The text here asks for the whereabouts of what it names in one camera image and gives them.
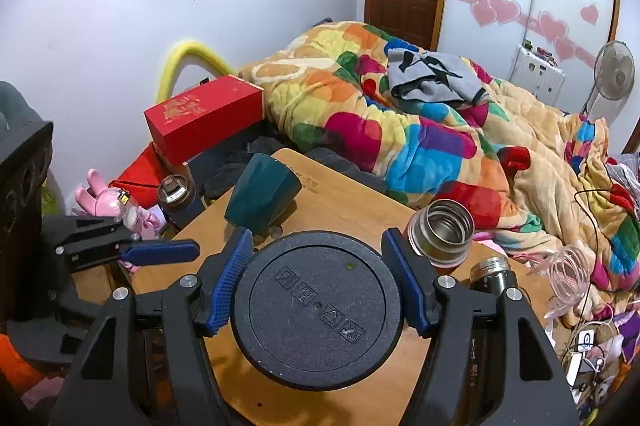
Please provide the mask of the yellow foam tube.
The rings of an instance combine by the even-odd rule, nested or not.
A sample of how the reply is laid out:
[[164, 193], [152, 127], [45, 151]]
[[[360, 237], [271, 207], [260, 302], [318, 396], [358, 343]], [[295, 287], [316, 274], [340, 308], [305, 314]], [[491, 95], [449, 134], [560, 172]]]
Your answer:
[[169, 53], [163, 71], [160, 73], [155, 102], [167, 101], [175, 90], [175, 84], [189, 66], [195, 65], [202, 70], [212, 73], [215, 77], [238, 74], [235, 68], [225, 61], [218, 53], [197, 40], [179, 42]]

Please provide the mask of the dark teal mug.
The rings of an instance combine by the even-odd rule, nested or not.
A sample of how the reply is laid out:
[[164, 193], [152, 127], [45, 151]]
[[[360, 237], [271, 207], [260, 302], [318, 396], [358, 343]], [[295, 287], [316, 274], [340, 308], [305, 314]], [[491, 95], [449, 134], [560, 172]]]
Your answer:
[[235, 183], [224, 218], [232, 226], [259, 234], [288, 210], [300, 190], [295, 172], [272, 156], [257, 153]]

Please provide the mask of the green thermos cup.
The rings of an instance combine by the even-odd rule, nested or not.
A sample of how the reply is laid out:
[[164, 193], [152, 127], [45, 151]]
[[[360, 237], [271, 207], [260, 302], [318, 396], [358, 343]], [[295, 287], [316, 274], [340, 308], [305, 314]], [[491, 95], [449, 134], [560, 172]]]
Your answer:
[[276, 382], [335, 390], [368, 377], [393, 353], [401, 301], [368, 244], [337, 232], [296, 232], [250, 261], [231, 326], [247, 360]]

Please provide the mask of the red rectangular box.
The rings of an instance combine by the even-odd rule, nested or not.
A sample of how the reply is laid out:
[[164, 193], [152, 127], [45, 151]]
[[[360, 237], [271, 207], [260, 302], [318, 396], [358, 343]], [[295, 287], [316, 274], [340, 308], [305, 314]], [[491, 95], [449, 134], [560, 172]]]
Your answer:
[[179, 165], [265, 117], [264, 90], [220, 76], [144, 112], [152, 139], [169, 163]]

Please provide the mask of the grey black garment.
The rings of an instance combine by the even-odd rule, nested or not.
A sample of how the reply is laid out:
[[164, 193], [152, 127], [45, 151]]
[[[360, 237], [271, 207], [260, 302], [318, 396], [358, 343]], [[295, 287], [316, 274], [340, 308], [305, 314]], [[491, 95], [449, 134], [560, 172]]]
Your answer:
[[477, 105], [488, 98], [470, 64], [454, 54], [390, 49], [387, 77], [392, 96], [405, 101]]

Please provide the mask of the clear glass jar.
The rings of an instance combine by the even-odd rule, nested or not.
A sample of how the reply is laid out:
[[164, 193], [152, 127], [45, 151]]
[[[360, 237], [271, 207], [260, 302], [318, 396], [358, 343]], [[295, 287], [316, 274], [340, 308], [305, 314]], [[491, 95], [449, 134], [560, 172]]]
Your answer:
[[561, 304], [577, 305], [587, 295], [589, 262], [578, 245], [567, 245], [549, 254], [542, 271], [548, 276], [552, 292]]

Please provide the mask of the pink plush toy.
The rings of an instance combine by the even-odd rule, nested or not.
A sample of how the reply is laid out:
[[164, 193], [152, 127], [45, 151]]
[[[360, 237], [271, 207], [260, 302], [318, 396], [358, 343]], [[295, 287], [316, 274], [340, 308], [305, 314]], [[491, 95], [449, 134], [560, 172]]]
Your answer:
[[76, 203], [84, 212], [90, 216], [119, 218], [142, 240], [157, 238], [162, 223], [149, 209], [140, 206], [127, 190], [108, 186], [94, 168], [87, 172], [87, 183], [86, 188], [78, 186], [75, 192]]

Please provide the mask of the colourful patchwork blanket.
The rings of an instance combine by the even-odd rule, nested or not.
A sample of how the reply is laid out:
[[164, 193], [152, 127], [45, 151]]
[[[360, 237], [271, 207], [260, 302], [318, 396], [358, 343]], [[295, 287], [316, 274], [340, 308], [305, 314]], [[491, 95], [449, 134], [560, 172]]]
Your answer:
[[459, 202], [512, 256], [582, 245], [597, 290], [638, 290], [639, 221], [606, 169], [603, 120], [564, 114], [469, 59], [484, 102], [394, 98], [393, 48], [408, 44], [369, 24], [321, 24], [240, 75], [264, 90], [268, 120], [299, 149], [337, 152], [414, 208]]

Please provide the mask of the brown thermos bottle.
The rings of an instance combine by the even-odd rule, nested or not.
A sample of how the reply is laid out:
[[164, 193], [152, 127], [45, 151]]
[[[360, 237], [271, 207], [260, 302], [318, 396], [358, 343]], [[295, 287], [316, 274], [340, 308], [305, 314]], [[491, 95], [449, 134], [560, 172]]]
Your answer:
[[475, 222], [460, 203], [441, 198], [414, 213], [406, 237], [412, 250], [445, 274], [461, 266], [472, 244]]

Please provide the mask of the white suitcase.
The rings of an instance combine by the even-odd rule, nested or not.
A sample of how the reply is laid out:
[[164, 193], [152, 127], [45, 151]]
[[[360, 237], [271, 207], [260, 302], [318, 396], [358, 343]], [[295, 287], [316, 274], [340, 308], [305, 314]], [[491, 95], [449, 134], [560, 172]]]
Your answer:
[[527, 90], [538, 101], [555, 106], [565, 82], [565, 73], [523, 46], [518, 46], [509, 80], [513, 85]]

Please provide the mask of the standing electric fan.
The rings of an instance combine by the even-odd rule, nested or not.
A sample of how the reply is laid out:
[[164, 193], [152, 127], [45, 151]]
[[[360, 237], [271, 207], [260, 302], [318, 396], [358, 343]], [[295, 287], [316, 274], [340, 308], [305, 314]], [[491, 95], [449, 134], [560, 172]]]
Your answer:
[[607, 42], [593, 64], [593, 85], [584, 105], [584, 113], [595, 118], [599, 100], [610, 103], [625, 101], [634, 89], [636, 64], [629, 47], [620, 40]]

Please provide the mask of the black thermos bottle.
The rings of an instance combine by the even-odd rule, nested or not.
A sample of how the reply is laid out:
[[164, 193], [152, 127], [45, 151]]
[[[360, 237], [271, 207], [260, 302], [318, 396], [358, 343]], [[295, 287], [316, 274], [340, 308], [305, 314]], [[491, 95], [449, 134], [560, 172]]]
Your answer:
[[509, 288], [518, 288], [518, 278], [506, 257], [484, 259], [470, 269], [469, 288], [477, 292], [501, 295]]

